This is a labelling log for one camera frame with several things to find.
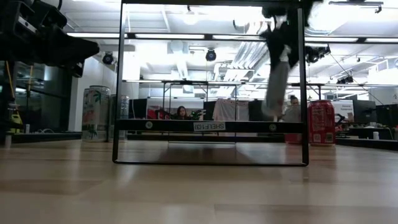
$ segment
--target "yellow object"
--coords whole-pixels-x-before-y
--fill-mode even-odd
[[[14,122],[14,123],[17,123],[17,124],[22,124],[22,119],[19,116],[19,114],[13,114],[11,116],[11,121]],[[11,128],[11,132],[12,133],[20,133],[21,130],[20,129]]]
[[[14,93],[14,88],[13,88],[14,85],[12,84],[12,78],[11,78],[10,67],[9,67],[9,65],[8,65],[8,61],[6,61],[6,68],[7,68],[8,80],[9,80],[9,83],[10,83],[11,94],[12,94],[12,97],[13,97],[14,99],[16,99],[16,98],[15,98],[15,93]],[[30,77],[32,77],[32,73],[33,73],[33,66],[30,67]],[[18,123],[18,124],[22,124],[22,119],[21,119],[21,117],[19,116],[19,111],[18,111],[18,109],[16,109],[16,111],[17,111],[17,114],[13,114],[13,115],[11,116],[11,120],[14,121],[14,115],[16,115],[16,116],[17,116],[16,121],[18,121],[18,122],[16,122],[16,121],[14,121],[14,122],[16,122],[16,123]],[[20,130],[20,129],[15,130],[14,128],[12,128],[12,129],[11,129],[11,132],[16,133],[15,131],[17,131],[17,133],[19,133],[19,130]]]

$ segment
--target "desk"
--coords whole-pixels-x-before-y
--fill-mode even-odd
[[[350,128],[348,136],[358,136],[360,139],[373,139],[373,132],[379,133],[381,140],[394,140],[394,129],[390,128]]]

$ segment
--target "cable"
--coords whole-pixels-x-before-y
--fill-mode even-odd
[[[33,75],[33,65],[30,66],[30,76],[29,76],[27,91],[30,91],[30,83],[31,83],[31,81],[32,81],[32,75]]]
[[[6,68],[7,68],[8,80],[9,80],[10,87],[11,87],[11,94],[12,94],[12,97],[14,98],[14,100],[15,100],[15,93],[14,93],[14,88],[13,88],[14,85],[12,84],[12,78],[11,78],[10,67],[8,65],[8,61],[6,61]]]
[[[59,0],[57,9],[61,10],[61,7],[62,7],[62,0]]]
[[[338,64],[338,66],[340,66],[340,68],[343,69],[343,71],[344,71],[345,73],[347,73],[347,75],[351,76],[351,75],[343,68],[343,66],[341,66],[340,63],[338,63],[338,61],[336,60],[336,58],[334,58],[334,56],[333,56],[332,54],[330,54],[330,56],[331,56],[331,57],[333,58],[333,60]],[[369,90],[365,89],[365,87],[363,87],[363,86],[361,86],[361,85],[360,85],[360,87],[362,87],[363,90],[367,91],[367,93],[368,93],[369,95],[371,95],[375,100],[377,100],[381,105],[384,105],[384,103],[382,103],[377,97],[375,97],[372,93],[370,93]]]

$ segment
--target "woman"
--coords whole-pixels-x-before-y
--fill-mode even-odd
[[[295,97],[294,95],[290,96],[290,105],[292,106],[297,106],[299,105],[299,99]]]
[[[174,115],[174,119],[189,119],[185,107],[179,106],[177,108],[177,114]]]

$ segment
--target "shelf label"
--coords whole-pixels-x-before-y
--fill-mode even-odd
[[[225,122],[195,122],[193,131],[225,131]]]

